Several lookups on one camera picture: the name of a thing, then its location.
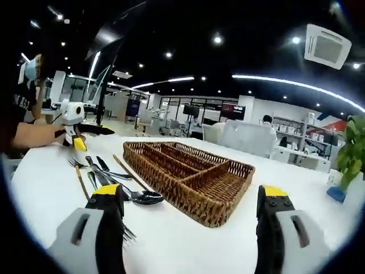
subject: tabletop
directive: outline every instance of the tabletop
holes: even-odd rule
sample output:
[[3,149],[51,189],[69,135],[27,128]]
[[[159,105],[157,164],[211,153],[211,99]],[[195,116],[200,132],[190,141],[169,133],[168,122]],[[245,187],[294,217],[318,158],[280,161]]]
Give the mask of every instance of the tabletop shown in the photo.
[[[254,273],[257,192],[261,184],[286,191],[294,207],[305,210],[324,230],[325,241],[332,250],[345,241],[352,229],[353,218],[326,194],[328,174],[197,139],[87,136],[87,152],[76,152],[57,144],[31,149],[11,181],[15,204],[26,226],[43,247],[48,248],[55,240],[57,226],[87,202],[75,169],[69,166],[66,157],[72,155],[86,163],[86,155],[94,160],[99,155],[111,171],[122,172],[112,154],[125,163],[125,141],[181,142],[256,168],[251,186],[222,227],[204,227],[166,201],[151,206],[125,204],[124,222],[137,235],[137,242],[127,247],[123,255],[128,273]],[[93,188],[87,171],[81,172],[91,196]],[[128,181],[127,186],[142,190],[133,180]]]

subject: black ceiling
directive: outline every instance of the black ceiling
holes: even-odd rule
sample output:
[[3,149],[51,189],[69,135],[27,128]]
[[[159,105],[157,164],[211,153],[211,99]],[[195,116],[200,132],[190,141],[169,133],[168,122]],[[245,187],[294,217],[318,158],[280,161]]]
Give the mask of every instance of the black ceiling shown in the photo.
[[[61,60],[58,69],[88,76],[91,61],[84,59],[98,30],[140,1],[103,1],[93,5],[90,1],[88,5],[75,2],[50,3],[53,10],[70,19],[68,25],[57,20],[46,6],[39,10],[34,20],[40,29],[30,27],[23,52],[32,58],[45,45],[55,45]],[[141,90],[160,91],[161,95],[235,98],[248,95],[250,90],[251,95],[260,99],[296,104],[339,118],[340,112],[358,112],[348,103],[308,88],[231,77],[232,74],[260,75],[317,86],[365,106],[365,66],[360,70],[352,68],[354,62],[365,64],[365,26],[361,8],[356,8],[358,1],[340,4],[343,18],[331,12],[333,1],[213,2],[150,2],[125,37],[114,67],[114,70],[128,71],[133,77],[118,80],[111,76],[109,81],[135,86],[193,76],[194,81],[156,84]],[[293,37],[305,37],[308,23],[328,28],[352,41],[349,57],[341,70],[304,60],[305,44],[291,42]],[[217,34],[223,40],[220,45],[212,42]],[[166,52],[172,53],[171,59],[166,58]],[[94,77],[105,65],[99,62]]]

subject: face mask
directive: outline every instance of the face mask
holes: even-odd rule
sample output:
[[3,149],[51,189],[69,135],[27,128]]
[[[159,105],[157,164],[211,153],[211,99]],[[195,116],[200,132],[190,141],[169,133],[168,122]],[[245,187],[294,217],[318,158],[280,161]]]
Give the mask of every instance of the face mask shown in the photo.
[[37,78],[37,72],[35,71],[35,58],[27,64],[25,68],[25,76],[31,81]]

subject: ceiling air conditioner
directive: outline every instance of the ceiling air conditioner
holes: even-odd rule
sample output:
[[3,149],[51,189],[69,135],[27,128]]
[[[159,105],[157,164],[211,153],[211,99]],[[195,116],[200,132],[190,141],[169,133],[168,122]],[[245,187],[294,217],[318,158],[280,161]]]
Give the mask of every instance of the ceiling air conditioner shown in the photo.
[[339,70],[351,45],[350,40],[331,30],[308,24],[304,58]]

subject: blue object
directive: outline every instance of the blue object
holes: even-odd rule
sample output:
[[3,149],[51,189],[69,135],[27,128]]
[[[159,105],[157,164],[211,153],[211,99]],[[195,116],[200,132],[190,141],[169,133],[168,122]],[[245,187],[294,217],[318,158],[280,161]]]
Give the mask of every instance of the blue object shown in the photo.
[[344,193],[339,187],[330,187],[327,190],[327,194],[329,195],[329,197],[332,197],[340,203],[343,203],[346,197],[346,193]]

